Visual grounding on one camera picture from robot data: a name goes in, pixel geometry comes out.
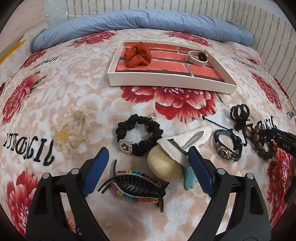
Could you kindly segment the cream crochet flower scrunchie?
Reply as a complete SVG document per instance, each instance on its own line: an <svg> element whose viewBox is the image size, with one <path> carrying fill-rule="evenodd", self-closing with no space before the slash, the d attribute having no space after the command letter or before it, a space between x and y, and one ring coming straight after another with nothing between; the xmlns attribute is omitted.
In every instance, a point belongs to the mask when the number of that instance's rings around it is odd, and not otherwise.
<svg viewBox="0 0 296 241"><path fill-rule="evenodd" d="M85 106L72 106L63 120L51 128L55 149L66 156L74 154L75 149L86 140L94 122L90 110Z"/></svg>

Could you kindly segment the white tray brick-pattern bottom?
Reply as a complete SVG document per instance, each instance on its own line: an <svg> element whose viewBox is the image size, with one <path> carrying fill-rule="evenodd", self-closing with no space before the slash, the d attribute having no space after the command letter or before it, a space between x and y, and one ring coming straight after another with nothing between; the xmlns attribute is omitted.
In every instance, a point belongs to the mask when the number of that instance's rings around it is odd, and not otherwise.
<svg viewBox="0 0 296 241"><path fill-rule="evenodd" d="M221 61L205 49L195 46L147 40L152 61L148 66L125 66L125 50L139 43L123 40L116 50L108 69L110 86L155 86L207 90L233 94L237 84ZM208 55L205 66L188 62L189 51L203 51Z"/></svg>

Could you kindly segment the black rainbow beaded hair claw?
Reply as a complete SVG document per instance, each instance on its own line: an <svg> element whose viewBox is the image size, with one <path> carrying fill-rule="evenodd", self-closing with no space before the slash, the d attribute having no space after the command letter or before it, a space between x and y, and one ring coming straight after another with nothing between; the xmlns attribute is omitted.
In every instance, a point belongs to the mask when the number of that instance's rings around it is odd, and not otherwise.
<svg viewBox="0 0 296 241"><path fill-rule="evenodd" d="M113 176L98 189L104 193L112 188L120 197L141 203L153 203L161 213L164 211L164 197L168 182L161 182L138 170L117 170L117 160L114 161Z"/></svg>

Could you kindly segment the black knot brown leaf keychain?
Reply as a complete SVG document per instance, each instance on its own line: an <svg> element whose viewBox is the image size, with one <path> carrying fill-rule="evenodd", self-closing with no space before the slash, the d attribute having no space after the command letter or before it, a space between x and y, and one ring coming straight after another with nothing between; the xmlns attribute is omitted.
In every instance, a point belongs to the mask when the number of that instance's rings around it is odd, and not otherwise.
<svg viewBox="0 0 296 241"><path fill-rule="evenodd" d="M206 118L204 115L202 116L202 119L203 119L204 121L208 121L208 122L210 122L210 123L212 123L212 124L214 124L214 125L216 125L216 126L219 126L219 127L223 128L223 129L229 131L229 132L232 132L232 131L233 131L232 128L224 127L224 126L222 126L222 125L220 125L220 124L218 124L218 123L216 123L216 122L214 122L214 121L212 121L212 120Z"/></svg>

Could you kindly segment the black braided bracelet silver charm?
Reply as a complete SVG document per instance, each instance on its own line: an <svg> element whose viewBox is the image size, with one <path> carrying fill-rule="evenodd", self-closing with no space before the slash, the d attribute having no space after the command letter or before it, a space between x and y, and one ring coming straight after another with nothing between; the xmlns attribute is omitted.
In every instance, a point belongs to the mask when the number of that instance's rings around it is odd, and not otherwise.
<svg viewBox="0 0 296 241"><path fill-rule="evenodd" d="M232 147L226 145L220 137L228 137L232 141ZM239 136L232 131L218 129L214 132L214 141L217 147L218 155L222 159L237 162L241 159L243 143Z"/></svg>

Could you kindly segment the felt hair clip with ball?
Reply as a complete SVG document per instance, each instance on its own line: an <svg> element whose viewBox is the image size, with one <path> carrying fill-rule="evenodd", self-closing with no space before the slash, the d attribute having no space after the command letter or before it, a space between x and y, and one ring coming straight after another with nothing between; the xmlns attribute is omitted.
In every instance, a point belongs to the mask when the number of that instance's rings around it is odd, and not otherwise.
<svg viewBox="0 0 296 241"><path fill-rule="evenodd" d="M193 189L198 183L189 164L189 148L199 147L210 138L212 128L202 126L175 136L161 138L147 156L152 173L165 182L183 181L185 190Z"/></svg>

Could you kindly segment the small black hair claw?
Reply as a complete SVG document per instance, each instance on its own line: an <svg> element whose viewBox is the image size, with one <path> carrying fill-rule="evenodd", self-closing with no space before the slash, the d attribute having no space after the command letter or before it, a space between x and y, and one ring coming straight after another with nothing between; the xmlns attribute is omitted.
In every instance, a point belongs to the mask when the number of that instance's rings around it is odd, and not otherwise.
<svg viewBox="0 0 296 241"><path fill-rule="evenodd" d="M243 130L246 122L250 121L250 110L246 104L238 104L230 108L230 118L235 122L234 129L236 131Z"/></svg>

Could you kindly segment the blue folded quilt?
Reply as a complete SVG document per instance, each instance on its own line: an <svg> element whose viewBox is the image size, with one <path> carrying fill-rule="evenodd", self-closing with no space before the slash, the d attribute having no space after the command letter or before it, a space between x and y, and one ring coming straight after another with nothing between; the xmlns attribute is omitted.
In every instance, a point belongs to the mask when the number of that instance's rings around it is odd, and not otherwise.
<svg viewBox="0 0 296 241"><path fill-rule="evenodd" d="M253 43L253 34L245 27L205 15L193 15L158 9L129 9L88 15L62 22L32 39L35 53L62 42L93 33L123 29L157 29L184 32L215 41Z"/></svg>

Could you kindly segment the red fabric scrunchie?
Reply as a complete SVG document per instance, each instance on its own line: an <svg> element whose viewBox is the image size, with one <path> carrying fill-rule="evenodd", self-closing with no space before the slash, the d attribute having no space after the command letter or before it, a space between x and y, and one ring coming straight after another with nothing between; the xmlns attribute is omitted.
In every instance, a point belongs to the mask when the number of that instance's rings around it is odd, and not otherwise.
<svg viewBox="0 0 296 241"><path fill-rule="evenodd" d="M152 54L148 46L139 42L125 50L125 66L135 68L139 65L148 66L152 61Z"/></svg>

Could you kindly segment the yellow stick at bedside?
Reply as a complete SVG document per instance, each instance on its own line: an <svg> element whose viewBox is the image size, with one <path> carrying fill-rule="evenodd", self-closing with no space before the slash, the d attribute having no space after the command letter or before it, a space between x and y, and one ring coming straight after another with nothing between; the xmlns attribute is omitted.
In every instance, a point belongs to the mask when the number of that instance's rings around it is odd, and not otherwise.
<svg viewBox="0 0 296 241"><path fill-rule="evenodd" d="M20 41L18 44L16 44L15 46L13 46L0 60L0 65L3 64L3 62L11 56L11 54L13 54L17 49L19 49L23 44L24 42L26 41L26 39Z"/></svg>

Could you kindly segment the pink floral pillow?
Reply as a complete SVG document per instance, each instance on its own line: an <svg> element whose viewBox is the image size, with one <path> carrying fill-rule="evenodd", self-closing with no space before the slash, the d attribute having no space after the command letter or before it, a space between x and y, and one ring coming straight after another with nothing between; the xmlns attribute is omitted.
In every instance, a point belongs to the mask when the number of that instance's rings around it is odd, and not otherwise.
<svg viewBox="0 0 296 241"><path fill-rule="evenodd" d="M252 61L255 61L256 63L260 63L260 64L262 63L262 60L255 49L236 42L230 42L230 41L226 41L224 42L224 44L230 47L238 55L243 56L247 59L252 59Z"/></svg>

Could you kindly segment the black scrunchie with charm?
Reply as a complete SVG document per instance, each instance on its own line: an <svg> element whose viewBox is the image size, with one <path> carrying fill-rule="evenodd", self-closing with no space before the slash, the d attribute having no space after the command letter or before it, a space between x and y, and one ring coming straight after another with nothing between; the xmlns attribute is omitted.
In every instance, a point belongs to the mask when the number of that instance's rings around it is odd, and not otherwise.
<svg viewBox="0 0 296 241"><path fill-rule="evenodd" d="M164 131L155 118L133 114L117 124L115 133L122 152L141 157L157 145Z"/></svg>

